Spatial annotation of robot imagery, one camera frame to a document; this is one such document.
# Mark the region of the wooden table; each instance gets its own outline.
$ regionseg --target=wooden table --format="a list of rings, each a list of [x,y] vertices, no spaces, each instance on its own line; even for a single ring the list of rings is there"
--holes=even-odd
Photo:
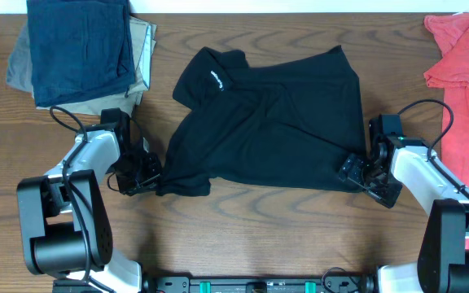
[[[139,15],[159,25],[152,88],[137,119],[162,158],[188,109],[172,99],[184,67],[203,46],[241,49],[252,66],[303,59],[341,44],[361,80],[365,120],[421,98],[442,98],[423,72],[440,59],[421,14]],[[0,15],[0,292],[48,292],[52,279],[24,266],[15,188],[53,167],[73,134],[30,94],[5,83],[24,15]],[[405,132],[432,140],[442,110],[421,105]],[[83,116],[86,123],[97,117]],[[210,196],[129,198],[101,184],[114,244],[148,272],[205,275],[321,275],[416,260],[427,217],[403,190],[394,209],[364,194],[247,186],[212,180]]]

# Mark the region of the white wall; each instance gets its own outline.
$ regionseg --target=white wall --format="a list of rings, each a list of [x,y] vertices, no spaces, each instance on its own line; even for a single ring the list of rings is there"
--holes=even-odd
[[[129,0],[136,13],[465,12],[469,0]],[[0,13],[26,13],[0,0]]]

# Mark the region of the wood grain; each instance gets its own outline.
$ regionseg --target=wood grain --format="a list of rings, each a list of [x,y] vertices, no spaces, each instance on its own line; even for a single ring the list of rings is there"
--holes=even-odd
[[[136,116],[164,158],[189,112],[172,100],[184,67],[203,46],[241,49],[254,66],[303,59],[341,44],[360,77],[365,120],[421,98],[442,98],[423,72],[440,58],[420,14],[138,15],[159,25],[152,88]],[[73,135],[29,94],[5,83],[7,58],[24,15],[0,15],[0,292],[48,292],[51,278],[24,266],[15,187],[42,175]],[[405,131],[432,140],[442,110],[421,105],[404,115]],[[86,123],[98,121],[82,116]],[[331,266],[368,270],[415,260],[427,218],[404,190],[394,209],[366,195],[212,180],[208,197],[153,194],[128,198],[101,185],[114,244],[155,275],[315,275]]]

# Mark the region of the dark t-shirt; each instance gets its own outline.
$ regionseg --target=dark t-shirt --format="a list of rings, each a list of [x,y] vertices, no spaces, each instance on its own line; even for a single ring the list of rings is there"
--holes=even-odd
[[[267,68],[203,48],[173,98],[192,111],[171,138],[158,195],[208,195],[212,177],[361,190],[338,178],[349,153],[366,153],[359,80],[340,46]]]

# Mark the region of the white logo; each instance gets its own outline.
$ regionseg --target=white logo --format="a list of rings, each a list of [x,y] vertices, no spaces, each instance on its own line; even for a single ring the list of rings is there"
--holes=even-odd
[[[224,90],[224,84],[221,83],[220,78],[218,78],[218,75],[212,70],[211,74],[215,77],[215,79],[218,81],[218,88],[221,90]]]

